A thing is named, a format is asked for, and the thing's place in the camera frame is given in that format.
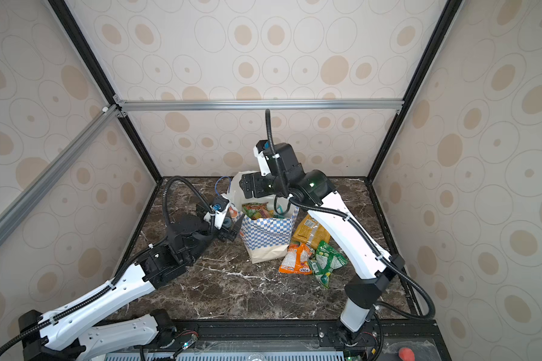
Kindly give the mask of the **blue checkered paper bag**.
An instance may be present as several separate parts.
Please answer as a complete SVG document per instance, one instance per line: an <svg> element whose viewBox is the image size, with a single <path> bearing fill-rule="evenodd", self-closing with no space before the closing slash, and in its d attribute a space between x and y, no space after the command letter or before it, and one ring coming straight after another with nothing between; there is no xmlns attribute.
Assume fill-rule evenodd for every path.
<svg viewBox="0 0 542 361"><path fill-rule="evenodd" d="M291 242L294 225L299 214L299 208L287 203L284 198L274 195L261 198L246 198L239 186L245 171L237 173L230 189L224 197L230 201L227 214L233 221L240 221L239 237L243 241L252 263L262 263L269 260L281 259L287 254ZM242 206L254 203L263 205L267 211L282 211L280 218L250 218Z"/></svg>

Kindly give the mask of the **orange snack packet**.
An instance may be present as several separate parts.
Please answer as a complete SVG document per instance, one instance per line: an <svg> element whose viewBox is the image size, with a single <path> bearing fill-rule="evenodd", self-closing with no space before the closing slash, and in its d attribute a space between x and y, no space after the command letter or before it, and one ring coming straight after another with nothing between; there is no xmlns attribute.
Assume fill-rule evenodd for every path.
<svg viewBox="0 0 542 361"><path fill-rule="evenodd" d="M287 254L279 266L279 272L292 275L311 275L309 260L313 256L312 249L300 242L290 243Z"/></svg>

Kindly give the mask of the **green snack packet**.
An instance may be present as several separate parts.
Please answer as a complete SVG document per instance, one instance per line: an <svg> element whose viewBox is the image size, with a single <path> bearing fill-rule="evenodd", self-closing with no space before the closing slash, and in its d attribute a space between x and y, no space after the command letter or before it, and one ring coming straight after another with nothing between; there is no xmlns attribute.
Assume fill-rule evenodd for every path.
<svg viewBox="0 0 542 361"><path fill-rule="evenodd" d="M348 260L335 248L325 241L321 241L316 248L314 256L309 260L309 267L316 280L322 287L330 287L330 279L334 270L348 264Z"/></svg>

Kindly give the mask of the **red yellow snack packet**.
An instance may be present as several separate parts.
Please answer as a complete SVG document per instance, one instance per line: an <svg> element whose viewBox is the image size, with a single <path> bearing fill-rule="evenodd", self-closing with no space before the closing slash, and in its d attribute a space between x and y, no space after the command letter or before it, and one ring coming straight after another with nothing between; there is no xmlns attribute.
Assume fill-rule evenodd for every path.
<svg viewBox="0 0 542 361"><path fill-rule="evenodd" d="M275 217L274 211L269 210L267 205L268 205L267 202L244 203L242 205L242 211L246 214L247 217L251 218L254 221L258 219L274 218Z"/></svg>

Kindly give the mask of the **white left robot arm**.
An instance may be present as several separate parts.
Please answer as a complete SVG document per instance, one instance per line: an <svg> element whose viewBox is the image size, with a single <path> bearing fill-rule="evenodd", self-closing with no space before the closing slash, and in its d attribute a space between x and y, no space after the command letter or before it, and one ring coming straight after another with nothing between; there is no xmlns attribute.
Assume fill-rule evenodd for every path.
<svg viewBox="0 0 542 361"><path fill-rule="evenodd" d="M170 187L180 182L200 200L195 214L179 222L170 218ZM90 293L44 314L31 310L18 321L20 332L0 347L0 357L17 344L25 360L90 360L127 347L172 347L191 345L197 334L179 331L168 312L160 309L133 320L109 325L100 321L119 308L153 293L183 275L215 239L235 239L237 228L226 227L234 209L236 182L227 192L208 201L185 177L170 178L163 193L163 216L167 235L156 245L138 252L115 276Z"/></svg>

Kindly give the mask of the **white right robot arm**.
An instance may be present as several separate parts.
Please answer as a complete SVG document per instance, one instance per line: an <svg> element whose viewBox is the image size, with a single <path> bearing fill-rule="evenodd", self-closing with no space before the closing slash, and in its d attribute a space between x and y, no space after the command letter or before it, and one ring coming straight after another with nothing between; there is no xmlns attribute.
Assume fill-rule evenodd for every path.
<svg viewBox="0 0 542 361"><path fill-rule="evenodd" d="M354 344L364 323L375 318L381 306L406 318L417 320L417 314L406 313L379 300L394 277L399 277L421 295L428 311L423 320L435 318L431 297L403 272L404 261L380 247L346 207L334 184L319 170L305 172L290 144L275 143L271 112L265 111L266 138L254 147L260 170L245 174L239 186L248 199L279 196L289 205L308 212L331 235L355 269L355 277L346 284L346 305L337 326L339 338Z"/></svg>

